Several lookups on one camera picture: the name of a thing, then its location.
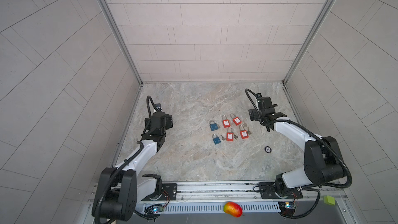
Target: red padlock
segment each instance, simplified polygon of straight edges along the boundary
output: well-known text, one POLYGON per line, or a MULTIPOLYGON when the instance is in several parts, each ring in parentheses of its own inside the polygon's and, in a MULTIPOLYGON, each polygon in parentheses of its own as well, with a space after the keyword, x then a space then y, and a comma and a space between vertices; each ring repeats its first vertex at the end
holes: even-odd
POLYGON ((245 127, 243 127, 242 125, 239 126, 239 130, 240 130, 240 136, 242 137, 242 139, 248 138, 249 134, 248 132, 245 130, 245 127))
POLYGON ((241 124, 242 122, 240 121, 240 119, 238 118, 238 117, 236 117, 235 116, 235 114, 233 114, 233 113, 231 113, 231 118, 232 118, 232 121, 235 123, 235 125, 239 125, 239 124, 241 124))
POLYGON ((228 127, 228 129, 226 131, 226 140, 234 141, 234 131, 232 130, 232 127, 228 127))
POLYGON ((229 123, 229 120, 227 119, 226 115, 222 115, 221 117, 222 117, 222 125, 224 126, 224 128, 231 127, 231 124, 229 123))

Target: pink-beige tile wall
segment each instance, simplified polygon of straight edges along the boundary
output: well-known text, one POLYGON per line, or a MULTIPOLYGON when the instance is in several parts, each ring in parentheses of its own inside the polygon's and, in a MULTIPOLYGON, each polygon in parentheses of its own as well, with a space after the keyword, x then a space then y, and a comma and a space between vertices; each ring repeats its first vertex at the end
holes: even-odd
POLYGON ((145 82, 281 81, 325 0, 106 0, 145 82))
POLYGON ((79 223, 138 82, 97 0, 0 0, 1 223, 79 223))
POLYGON ((287 83, 304 124, 333 136, 361 223, 398 223, 398 1, 336 0, 287 83))

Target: metal corner post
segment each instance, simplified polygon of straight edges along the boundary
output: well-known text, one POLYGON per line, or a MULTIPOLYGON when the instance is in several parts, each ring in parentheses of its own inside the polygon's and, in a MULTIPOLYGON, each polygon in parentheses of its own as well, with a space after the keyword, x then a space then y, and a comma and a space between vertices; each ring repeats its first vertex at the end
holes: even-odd
POLYGON ((126 44, 123 41, 122 35, 120 34, 119 29, 117 28, 117 24, 115 22, 115 19, 112 16, 111 10, 108 7, 108 4, 105 0, 97 0, 99 6, 102 9, 102 12, 107 20, 107 22, 109 23, 112 32, 115 34, 115 38, 117 41, 117 44, 119 45, 123 55, 126 57, 126 60, 129 64, 129 66, 131 67, 135 77, 137 78, 137 81, 140 85, 142 85, 142 80, 140 78, 140 75, 137 71, 137 68, 134 66, 134 63, 132 62, 132 58, 131 55, 129 53, 129 51, 127 50, 126 44))
POLYGON ((283 83, 286 85, 287 82, 293 75, 296 67, 299 65, 302 57, 304 56, 305 52, 307 51, 308 47, 310 46, 312 40, 314 39, 316 33, 318 32, 319 28, 321 27, 323 21, 325 20, 327 14, 329 13, 331 7, 333 6, 336 0, 326 0, 324 5, 322 6, 321 11, 319 12, 318 17, 316 18, 314 24, 312 25, 310 32, 308 33, 307 37, 305 38, 300 50, 297 53, 296 58, 293 60, 293 63, 286 74, 286 77, 283 79, 283 83))

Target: blue padlock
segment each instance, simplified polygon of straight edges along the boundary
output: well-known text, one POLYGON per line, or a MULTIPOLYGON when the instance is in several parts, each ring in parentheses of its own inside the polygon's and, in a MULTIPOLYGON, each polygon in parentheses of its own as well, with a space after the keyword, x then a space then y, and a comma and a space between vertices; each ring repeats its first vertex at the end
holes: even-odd
POLYGON ((217 125, 214 121, 210 121, 210 130, 215 131, 218 130, 218 128, 220 128, 219 125, 217 125))
POLYGON ((214 141, 214 144, 219 144, 219 143, 221 143, 220 138, 219 138, 216 134, 213 134, 213 141, 214 141))

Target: padlock body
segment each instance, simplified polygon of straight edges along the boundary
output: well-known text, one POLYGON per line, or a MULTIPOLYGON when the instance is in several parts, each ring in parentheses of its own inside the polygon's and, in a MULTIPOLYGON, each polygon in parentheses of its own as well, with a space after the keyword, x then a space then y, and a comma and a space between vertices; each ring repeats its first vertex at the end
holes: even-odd
POLYGON ((212 130, 212 131, 218 130, 217 124, 216 123, 210 124, 210 130, 212 130))
POLYGON ((232 121, 235 123, 235 125, 239 125, 242 123, 238 117, 232 119, 232 121))
POLYGON ((231 124, 227 119, 222 120, 222 125, 224 126, 224 128, 231 127, 231 124))
POLYGON ((219 137, 213 138, 214 144, 219 144, 221 143, 221 140, 219 137))
POLYGON ((226 133, 226 140, 227 141, 234 141, 234 134, 232 132, 226 133))
POLYGON ((240 131, 240 136, 242 137, 242 139, 249 137, 248 132, 246 130, 240 131))

